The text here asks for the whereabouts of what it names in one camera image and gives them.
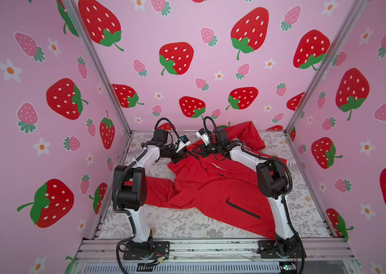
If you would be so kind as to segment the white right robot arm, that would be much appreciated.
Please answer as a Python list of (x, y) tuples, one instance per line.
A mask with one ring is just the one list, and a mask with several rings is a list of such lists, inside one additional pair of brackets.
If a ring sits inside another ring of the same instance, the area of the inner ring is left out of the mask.
[(300, 252), (306, 257), (303, 241), (292, 225), (288, 210), (287, 195), (293, 181), (286, 164), (274, 156), (262, 156), (245, 148), (241, 141), (218, 142), (200, 145), (193, 153), (203, 158), (220, 154), (239, 162), (256, 172), (258, 188), (270, 204), (275, 222), (275, 247), (273, 250), (282, 258)]

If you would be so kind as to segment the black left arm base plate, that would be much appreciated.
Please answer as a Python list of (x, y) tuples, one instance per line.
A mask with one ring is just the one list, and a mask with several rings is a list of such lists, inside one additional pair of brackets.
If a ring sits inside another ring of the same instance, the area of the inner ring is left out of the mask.
[(170, 242), (136, 243), (129, 241), (123, 253), (124, 260), (157, 260), (167, 259), (170, 252)]

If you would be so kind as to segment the red zip-up jacket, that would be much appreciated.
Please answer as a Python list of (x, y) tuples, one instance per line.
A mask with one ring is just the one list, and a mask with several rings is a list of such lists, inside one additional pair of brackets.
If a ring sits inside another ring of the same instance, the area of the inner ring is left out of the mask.
[(174, 180), (146, 178), (147, 205), (197, 208), (207, 217), (275, 239), (277, 221), (266, 197), (266, 183), (255, 169), (213, 156), (188, 156), (167, 166)]

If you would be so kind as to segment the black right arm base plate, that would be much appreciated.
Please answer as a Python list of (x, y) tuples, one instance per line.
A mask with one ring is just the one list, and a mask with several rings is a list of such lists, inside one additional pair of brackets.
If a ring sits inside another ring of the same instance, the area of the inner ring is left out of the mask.
[(302, 242), (276, 242), (273, 240), (258, 241), (256, 252), (262, 259), (305, 259), (306, 252)]

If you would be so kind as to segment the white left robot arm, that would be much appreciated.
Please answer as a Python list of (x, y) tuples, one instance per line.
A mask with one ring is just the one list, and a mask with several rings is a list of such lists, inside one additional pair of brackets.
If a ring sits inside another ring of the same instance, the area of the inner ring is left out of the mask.
[(144, 145), (142, 152), (130, 164), (114, 169), (111, 194), (113, 210), (127, 215), (132, 228), (131, 244), (140, 248), (150, 248), (153, 245), (151, 229), (140, 213), (140, 208), (147, 199), (146, 169), (160, 158), (169, 158), (178, 163), (187, 157), (186, 147), (178, 151), (166, 145), (148, 144)]

